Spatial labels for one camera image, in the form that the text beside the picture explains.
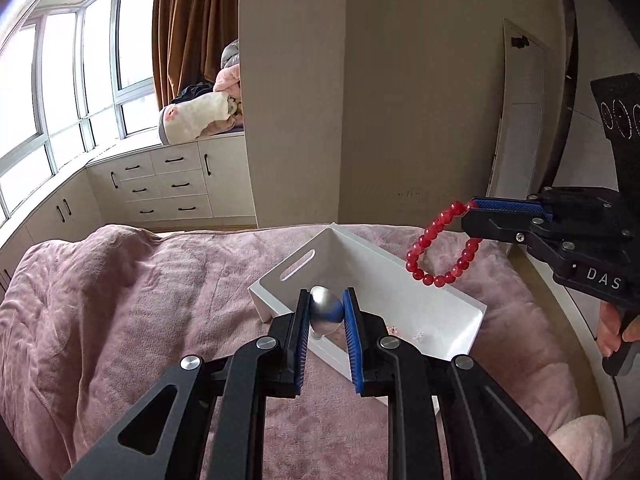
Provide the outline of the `person's right hand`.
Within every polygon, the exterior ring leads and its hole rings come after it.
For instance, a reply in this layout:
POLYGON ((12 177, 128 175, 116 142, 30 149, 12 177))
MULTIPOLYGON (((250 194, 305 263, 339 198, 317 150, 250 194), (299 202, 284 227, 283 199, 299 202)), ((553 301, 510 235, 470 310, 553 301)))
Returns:
POLYGON ((600 303, 599 321, 597 326, 597 345, 602 356, 609 358, 620 350, 623 342, 637 342, 640 340, 640 321, 635 318, 622 330, 622 318, 612 304, 600 303))

